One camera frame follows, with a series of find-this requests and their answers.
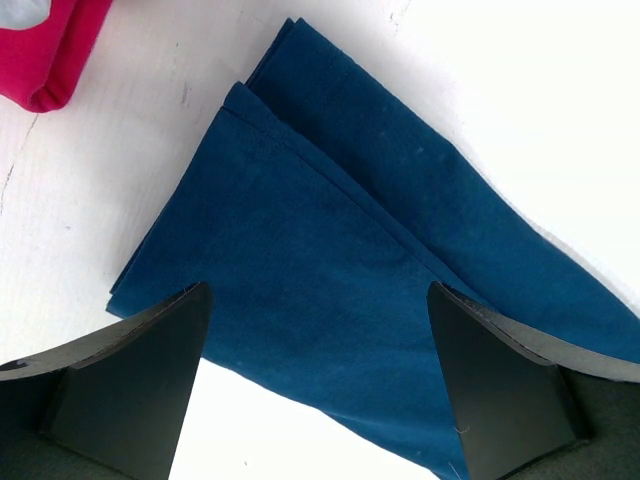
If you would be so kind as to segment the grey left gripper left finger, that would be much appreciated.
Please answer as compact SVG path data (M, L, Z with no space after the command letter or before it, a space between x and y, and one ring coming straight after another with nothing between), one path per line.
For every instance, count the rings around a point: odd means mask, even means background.
M4 479L166 479L213 308L197 283L1 367Z

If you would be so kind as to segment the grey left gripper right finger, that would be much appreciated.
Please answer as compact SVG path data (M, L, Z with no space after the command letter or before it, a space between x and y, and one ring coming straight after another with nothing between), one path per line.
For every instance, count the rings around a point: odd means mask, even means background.
M638 364L562 341L439 282L426 302L471 478L638 478Z

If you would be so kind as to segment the blue cartoon print t-shirt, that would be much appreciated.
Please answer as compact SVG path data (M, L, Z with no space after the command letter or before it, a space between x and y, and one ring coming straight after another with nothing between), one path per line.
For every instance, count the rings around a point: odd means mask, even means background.
M230 90L107 309L126 318L205 282L208 361L463 479L426 306L436 281L639 358L624 303L350 57L287 20Z

